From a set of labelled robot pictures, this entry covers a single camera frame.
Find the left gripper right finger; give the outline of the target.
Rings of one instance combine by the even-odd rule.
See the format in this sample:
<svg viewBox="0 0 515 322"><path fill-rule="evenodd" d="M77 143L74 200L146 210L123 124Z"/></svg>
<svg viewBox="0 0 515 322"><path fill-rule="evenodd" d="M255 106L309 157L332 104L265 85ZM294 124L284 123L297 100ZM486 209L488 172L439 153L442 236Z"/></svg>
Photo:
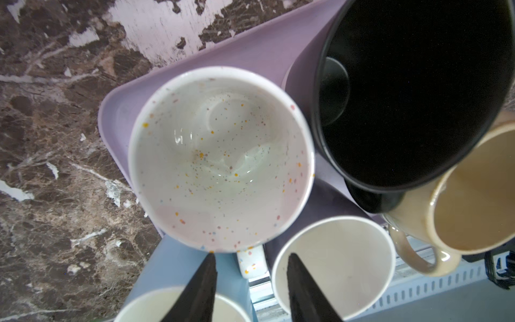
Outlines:
<svg viewBox="0 0 515 322"><path fill-rule="evenodd" d="M287 279L292 321L342 322L302 260L295 253L291 253L288 258Z"/></svg>

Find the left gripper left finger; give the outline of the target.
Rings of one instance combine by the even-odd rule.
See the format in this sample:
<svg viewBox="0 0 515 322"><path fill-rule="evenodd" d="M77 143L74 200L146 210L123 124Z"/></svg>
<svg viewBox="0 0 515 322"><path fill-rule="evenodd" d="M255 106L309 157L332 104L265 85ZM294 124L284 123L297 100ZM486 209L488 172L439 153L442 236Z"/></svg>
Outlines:
<svg viewBox="0 0 515 322"><path fill-rule="evenodd" d="M215 255L208 253L161 321L212 321L217 288Z"/></svg>

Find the white speckled mug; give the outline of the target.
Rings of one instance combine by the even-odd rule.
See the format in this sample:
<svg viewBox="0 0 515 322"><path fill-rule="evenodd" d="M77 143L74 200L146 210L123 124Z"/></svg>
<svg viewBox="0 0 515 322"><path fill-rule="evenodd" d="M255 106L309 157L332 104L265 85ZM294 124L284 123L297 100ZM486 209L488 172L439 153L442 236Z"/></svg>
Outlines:
<svg viewBox="0 0 515 322"><path fill-rule="evenodd" d="M299 106L279 86L234 67L163 84L130 138L132 186L164 233L204 252L235 253L241 275L268 270L264 244L299 217L315 148Z"/></svg>

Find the black mug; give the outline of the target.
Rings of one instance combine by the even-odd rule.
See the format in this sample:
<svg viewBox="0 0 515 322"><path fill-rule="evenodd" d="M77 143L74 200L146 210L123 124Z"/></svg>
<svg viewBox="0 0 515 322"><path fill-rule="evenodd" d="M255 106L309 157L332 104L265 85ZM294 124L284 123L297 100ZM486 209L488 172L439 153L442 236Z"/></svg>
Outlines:
<svg viewBox="0 0 515 322"><path fill-rule="evenodd" d="M319 62L311 121L325 159L369 213L464 159L514 78L513 1L346 1Z"/></svg>

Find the beige yellow mug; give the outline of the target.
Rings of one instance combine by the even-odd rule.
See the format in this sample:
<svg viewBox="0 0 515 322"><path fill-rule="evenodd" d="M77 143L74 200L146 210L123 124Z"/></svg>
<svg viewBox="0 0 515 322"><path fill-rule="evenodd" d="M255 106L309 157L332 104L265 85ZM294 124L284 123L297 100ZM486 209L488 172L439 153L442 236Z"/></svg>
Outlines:
<svg viewBox="0 0 515 322"><path fill-rule="evenodd" d="M514 238L514 112L501 111L477 146L444 175L384 214L396 253L415 271L445 276L462 256Z"/></svg>

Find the lavender rectangular tray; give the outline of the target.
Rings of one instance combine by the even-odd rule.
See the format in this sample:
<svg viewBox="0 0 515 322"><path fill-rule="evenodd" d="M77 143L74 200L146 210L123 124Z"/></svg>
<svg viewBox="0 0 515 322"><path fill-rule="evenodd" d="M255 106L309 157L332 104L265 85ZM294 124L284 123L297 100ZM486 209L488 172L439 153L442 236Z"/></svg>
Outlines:
<svg viewBox="0 0 515 322"><path fill-rule="evenodd" d="M112 90L100 105L98 128L126 181L131 182L128 151L137 116L166 81L195 68L224 65L283 85L287 69L343 5L344 1L314 1Z"/></svg>

